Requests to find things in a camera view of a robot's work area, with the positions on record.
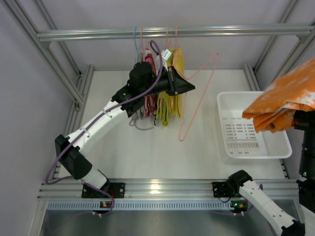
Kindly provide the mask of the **orange trousers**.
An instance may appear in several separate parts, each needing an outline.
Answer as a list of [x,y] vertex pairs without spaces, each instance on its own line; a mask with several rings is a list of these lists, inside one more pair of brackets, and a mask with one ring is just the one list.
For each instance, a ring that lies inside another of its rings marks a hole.
[[315,60],[311,59],[273,81],[242,112],[255,131],[272,133],[290,129],[296,111],[315,110]]

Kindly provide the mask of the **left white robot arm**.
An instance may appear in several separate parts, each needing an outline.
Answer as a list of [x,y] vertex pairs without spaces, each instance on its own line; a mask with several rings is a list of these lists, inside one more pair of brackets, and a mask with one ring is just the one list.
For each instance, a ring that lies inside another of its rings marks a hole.
[[175,69],[162,68],[154,75],[148,62],[135,64],[127,84],[118,90],[107,105],[77,131],[55,139],[57,160],[75,180],[82,181],[95,192],[103,194],[110,180],[87,159],[94,145],[120,122],[130,118],[145,103],[145,97],[166,92],[181,95],[195,86],[182,78]]

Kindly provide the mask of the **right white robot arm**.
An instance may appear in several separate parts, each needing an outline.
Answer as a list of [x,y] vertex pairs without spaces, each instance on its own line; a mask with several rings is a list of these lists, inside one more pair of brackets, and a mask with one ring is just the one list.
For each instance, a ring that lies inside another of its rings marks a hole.
[[248,199],[273,227],[279,236],[313,236],[315,234],[315,113],[296,111],[291,123],[294,129],[303,130],[303,142],[297,180],[299,204],[304,223],[293,218],[272,201],[244,170],[228,177],[226,184],[231,193]]

